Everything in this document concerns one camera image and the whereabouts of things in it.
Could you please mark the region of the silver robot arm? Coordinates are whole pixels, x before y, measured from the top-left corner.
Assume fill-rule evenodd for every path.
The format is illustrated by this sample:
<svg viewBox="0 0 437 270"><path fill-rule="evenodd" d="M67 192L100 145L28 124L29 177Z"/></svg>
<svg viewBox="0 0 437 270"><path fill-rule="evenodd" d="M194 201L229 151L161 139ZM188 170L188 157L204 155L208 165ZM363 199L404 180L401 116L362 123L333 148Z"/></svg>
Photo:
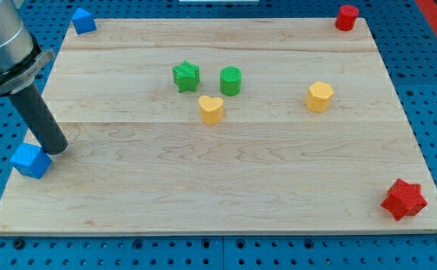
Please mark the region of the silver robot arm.
<svg viewBox="0 0 437 270"><path fill-rule="evenodd" d="M40 48L14 2L0 0L0 96L30 86L38 71L54 58L51 49Z"/></svg>

